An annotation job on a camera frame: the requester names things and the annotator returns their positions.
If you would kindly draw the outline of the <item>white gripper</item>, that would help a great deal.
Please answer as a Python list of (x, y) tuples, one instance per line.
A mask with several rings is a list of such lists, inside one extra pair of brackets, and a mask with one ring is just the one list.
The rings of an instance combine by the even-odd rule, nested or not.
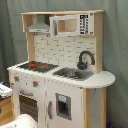
[(2, 98), (7, 98), (10, 97), (11, 95), (12, 95), (12, 89), (3, 84), (0, 84), (0, 96)]

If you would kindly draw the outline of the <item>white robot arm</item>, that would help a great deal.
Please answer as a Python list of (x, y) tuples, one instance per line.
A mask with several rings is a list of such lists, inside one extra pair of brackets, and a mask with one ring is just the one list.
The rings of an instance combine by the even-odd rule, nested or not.
[[(0, 83), (0, 96), (9, 97), (12, 89)], [(38, 128), (36, 121), (28, 114), (19, 115), (14, 121), (6, 123), (0, 128)]]

